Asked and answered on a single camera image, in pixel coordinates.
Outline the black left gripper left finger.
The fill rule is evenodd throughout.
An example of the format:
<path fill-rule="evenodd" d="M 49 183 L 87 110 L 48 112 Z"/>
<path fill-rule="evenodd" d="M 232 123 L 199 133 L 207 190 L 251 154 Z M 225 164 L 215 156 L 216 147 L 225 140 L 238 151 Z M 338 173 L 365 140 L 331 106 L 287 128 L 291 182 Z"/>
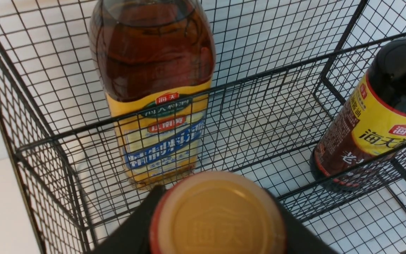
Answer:
<path fill-rule="evenodd" d="M 150 254 L 149 227 L 160 199 L 163 185 L 155 186 L 134 212 L 90 254 Z"/>

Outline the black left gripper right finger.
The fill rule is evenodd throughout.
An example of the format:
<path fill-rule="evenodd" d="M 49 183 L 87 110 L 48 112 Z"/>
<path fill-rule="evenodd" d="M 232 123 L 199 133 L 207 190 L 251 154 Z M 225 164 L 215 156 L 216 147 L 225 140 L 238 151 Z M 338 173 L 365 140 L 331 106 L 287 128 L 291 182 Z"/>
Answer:
<path fill-rule="evenodd" d="M 298 219 L 278 201 L 269 190 L 265 192 L 280 211 L 285 230 L 284 254 L 336 254 L 337 252 L 311 233 Z"/>

